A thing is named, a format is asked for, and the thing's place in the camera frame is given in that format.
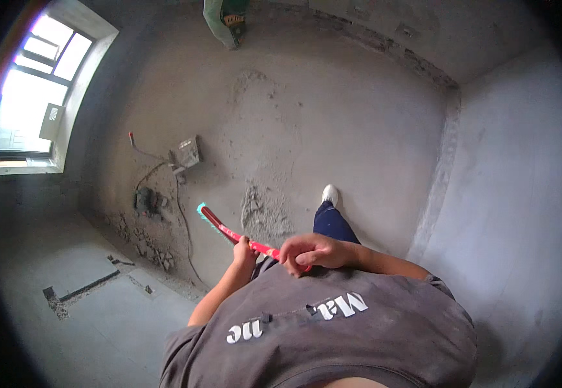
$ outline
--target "gray t-shirt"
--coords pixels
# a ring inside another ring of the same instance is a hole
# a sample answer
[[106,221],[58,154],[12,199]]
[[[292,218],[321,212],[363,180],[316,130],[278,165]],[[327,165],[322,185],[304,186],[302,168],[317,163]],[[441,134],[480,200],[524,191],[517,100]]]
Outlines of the gray t-shirt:
[[205,326],[172,333],[161,387],[301,387],[365,377],[389,388],[467,387],[477,339],[437,277],[277,265]]

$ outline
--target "white shoe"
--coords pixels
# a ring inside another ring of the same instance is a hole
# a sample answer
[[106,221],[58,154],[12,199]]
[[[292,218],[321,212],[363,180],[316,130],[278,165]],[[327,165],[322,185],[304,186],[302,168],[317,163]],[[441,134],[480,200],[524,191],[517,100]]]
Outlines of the white shoe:
[[332,206],[337,206],[337,201],[339,200],[339,190],[331,184],[326,185],[322,191],[322,202],[325,200],[330,200]]

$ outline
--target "navy pants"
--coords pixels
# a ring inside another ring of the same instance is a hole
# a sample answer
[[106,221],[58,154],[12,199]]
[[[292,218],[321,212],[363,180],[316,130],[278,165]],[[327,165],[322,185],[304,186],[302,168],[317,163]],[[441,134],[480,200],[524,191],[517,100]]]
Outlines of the navy pants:
[[[332,202],[329,200],[323,201],[319,209],[317,209],[316,216],[313,219],[313,232],[332,237],[336,240],[360,244],[350,224],[339,213],[339,210],[332,206]],[[257,263],[257,267],[255,267],[250,279],[253,280],[277,263],[277,260],[266,256],[261,263]]]

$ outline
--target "window pane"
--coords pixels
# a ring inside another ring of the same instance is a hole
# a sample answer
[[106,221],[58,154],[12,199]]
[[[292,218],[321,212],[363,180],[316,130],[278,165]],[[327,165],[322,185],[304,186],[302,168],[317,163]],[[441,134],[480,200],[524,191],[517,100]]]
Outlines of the window pane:
[[46,58],[56,59],[58,46],[50,45],[36,38],[29,38],[25,43],[25,50],[40,54]]
[[26,66],[31,69],[36,69],[39,71],[43,71],[44,73],[50,74],[52,71],[52,66],[48,66],[45,63],[40,63],[38,61],[34,61],[31,58],[23,57],[22,55],[17,55],[16,58],[13,60],[14,63],[20,66]]
[[63,105],[66,86],[18,70],[5,79],[0,103],[0,150],[50,151],[51,141],[40,139],[48,103]]
[[83,60],[87,50],[91,46],[91,41],[80,34],[74,35],[72,42],[68,45],[66,52],[59,61],[54,75],[72,81],[76,70],[79,68],[80,61]]
[[65,24],[52,19],[52,17],[44,15],[35,22],[31,33],[58,45],[59,50],[57,53],[60,53],[74,31]]

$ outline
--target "white lettering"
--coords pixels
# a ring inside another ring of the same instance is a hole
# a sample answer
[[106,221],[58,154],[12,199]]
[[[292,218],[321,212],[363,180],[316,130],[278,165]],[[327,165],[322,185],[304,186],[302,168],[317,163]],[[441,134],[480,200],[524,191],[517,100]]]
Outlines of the white lettering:
[[363,300],[363,297],[357,294],[356,292],[352,292],[352,293],[354,295],[347,293],[348,302],[350,303],[350,306],[356,307],[358,311],[364,311],[368,309],[367,305],[365,304],[365,301]]
[[328,302],[326,302],[326,307],[328,307],[333,315],[337,314],[337,306],[335,306],[334,300],[329,300]]
[[328,311],[328,308],[326,308],[325,304],[321,304],[320,306],[317,306],[317,309],[320,310],[320,313],[322,313],[322,317],[324,318],[324,320],[330,320],[332,319],[332,314],[330,311]]
[[253,322],[253,337],[259,338],[263,334],[263,330],[259,328],[259,319]]
[[341,312],[344,313],[344,317],[349,317],[350,315],[355,314],[352,307],[345,302],[344,297],[340,296],[335,298],[335,302],[337,303],[337,306],[341,308]]
[[244,322],[242,324],[242,337],[247,341],[250,340],[251,337],[253,337],[250,333],[250,322]]
[[231,326],[231,329],[229,331],[233,333],[233,337],[232,337],[231,334],[228,335],[227,336],[227,342],[228,343],[238,342],[240,340],[240,336],[242,335],[242,330],[240,330],[240,327],[238,325]]

